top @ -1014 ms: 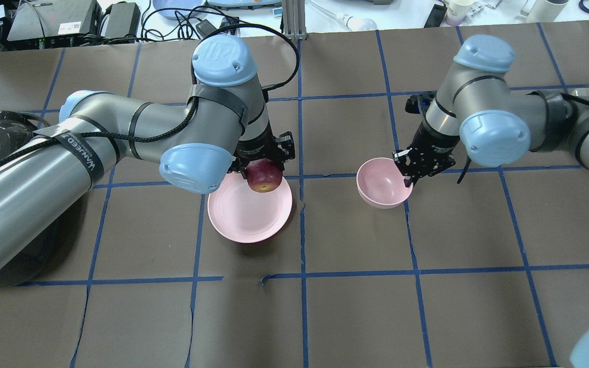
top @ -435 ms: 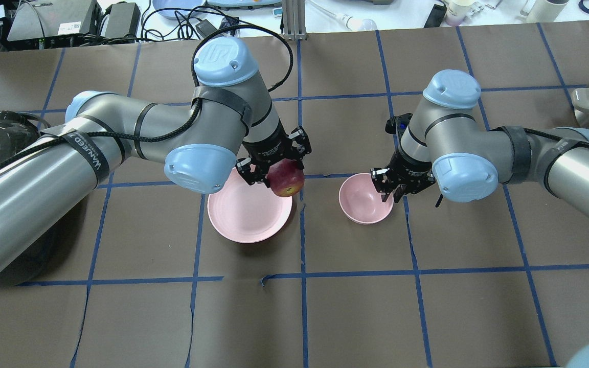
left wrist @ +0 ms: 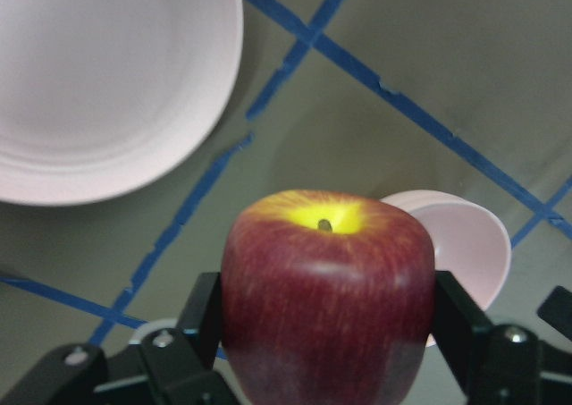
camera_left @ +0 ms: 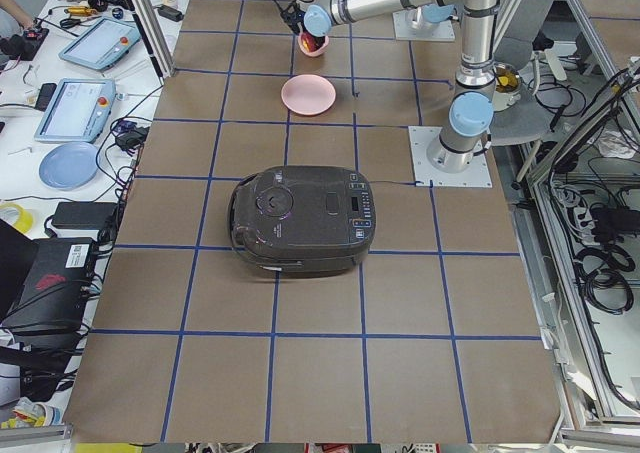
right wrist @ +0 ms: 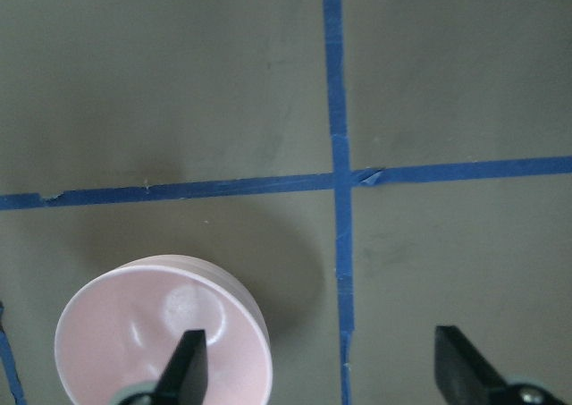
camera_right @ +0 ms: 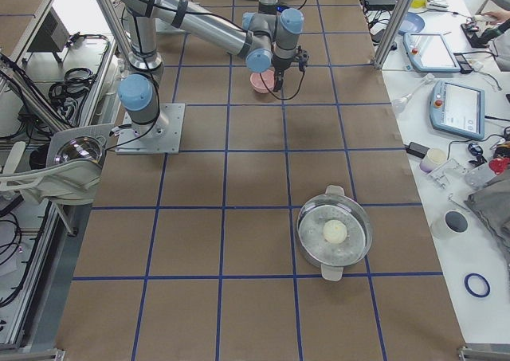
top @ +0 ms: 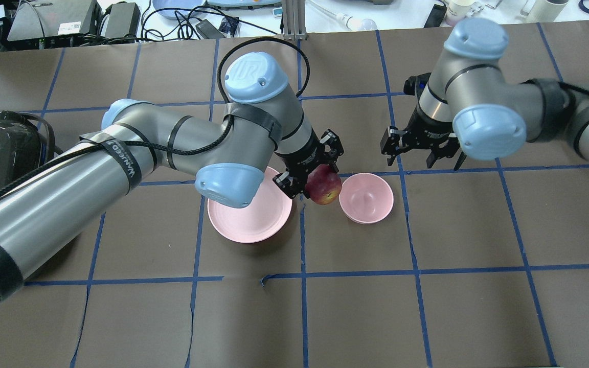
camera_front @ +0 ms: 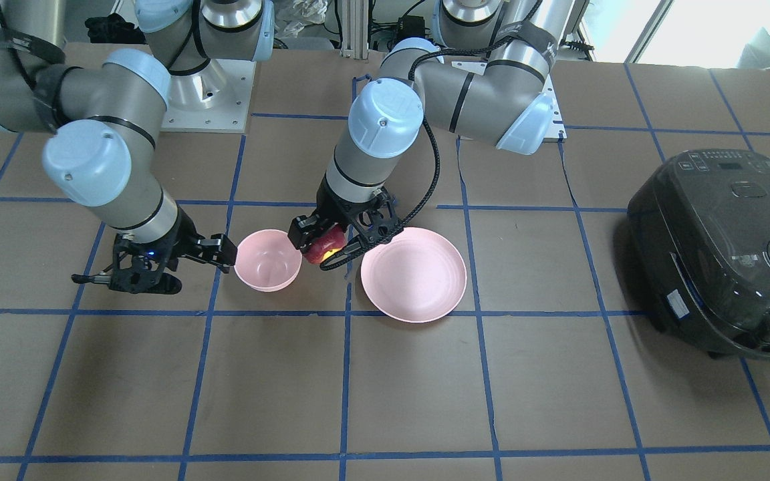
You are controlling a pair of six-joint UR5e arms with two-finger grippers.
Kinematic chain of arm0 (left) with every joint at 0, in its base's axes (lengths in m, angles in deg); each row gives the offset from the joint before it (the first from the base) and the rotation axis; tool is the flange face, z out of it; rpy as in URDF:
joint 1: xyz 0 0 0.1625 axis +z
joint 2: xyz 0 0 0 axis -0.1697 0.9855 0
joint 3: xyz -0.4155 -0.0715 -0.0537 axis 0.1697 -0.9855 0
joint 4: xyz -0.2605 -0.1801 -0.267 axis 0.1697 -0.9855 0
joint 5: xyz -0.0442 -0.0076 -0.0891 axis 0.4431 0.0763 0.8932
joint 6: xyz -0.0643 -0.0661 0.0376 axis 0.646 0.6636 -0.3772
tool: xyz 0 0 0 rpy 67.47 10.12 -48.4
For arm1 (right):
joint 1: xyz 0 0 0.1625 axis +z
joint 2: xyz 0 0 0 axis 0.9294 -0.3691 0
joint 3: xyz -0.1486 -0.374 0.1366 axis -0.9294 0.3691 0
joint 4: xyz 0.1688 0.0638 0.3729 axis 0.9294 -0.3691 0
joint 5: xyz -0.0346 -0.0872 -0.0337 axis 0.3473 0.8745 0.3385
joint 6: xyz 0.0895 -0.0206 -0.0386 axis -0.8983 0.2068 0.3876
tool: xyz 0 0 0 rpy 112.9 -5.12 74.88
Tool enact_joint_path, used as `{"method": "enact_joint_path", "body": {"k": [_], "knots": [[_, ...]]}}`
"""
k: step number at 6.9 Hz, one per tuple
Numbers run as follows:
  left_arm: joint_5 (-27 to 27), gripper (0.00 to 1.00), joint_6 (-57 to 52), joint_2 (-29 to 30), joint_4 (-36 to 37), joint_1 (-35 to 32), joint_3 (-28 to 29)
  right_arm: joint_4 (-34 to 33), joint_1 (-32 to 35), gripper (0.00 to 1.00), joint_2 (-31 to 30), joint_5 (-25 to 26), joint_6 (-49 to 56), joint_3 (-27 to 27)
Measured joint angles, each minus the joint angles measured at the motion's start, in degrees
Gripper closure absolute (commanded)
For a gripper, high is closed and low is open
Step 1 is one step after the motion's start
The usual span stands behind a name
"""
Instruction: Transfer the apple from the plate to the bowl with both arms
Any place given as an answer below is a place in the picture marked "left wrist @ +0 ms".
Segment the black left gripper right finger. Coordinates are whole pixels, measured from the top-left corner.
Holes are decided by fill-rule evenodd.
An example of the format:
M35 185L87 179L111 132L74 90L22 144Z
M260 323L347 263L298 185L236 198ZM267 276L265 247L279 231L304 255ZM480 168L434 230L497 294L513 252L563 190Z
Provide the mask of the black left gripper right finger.
M519 325L496 325L449 271L435 274L432 334L467 404L539 404L541 347Z

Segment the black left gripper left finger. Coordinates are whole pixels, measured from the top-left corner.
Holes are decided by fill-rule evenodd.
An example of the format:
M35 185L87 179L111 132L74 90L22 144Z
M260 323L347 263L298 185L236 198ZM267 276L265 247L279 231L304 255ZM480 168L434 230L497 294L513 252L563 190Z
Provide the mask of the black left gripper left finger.
M139 339L154 404L222 404L223 378L214 371L222 338L220 275L203 273L173 327L148 328Z

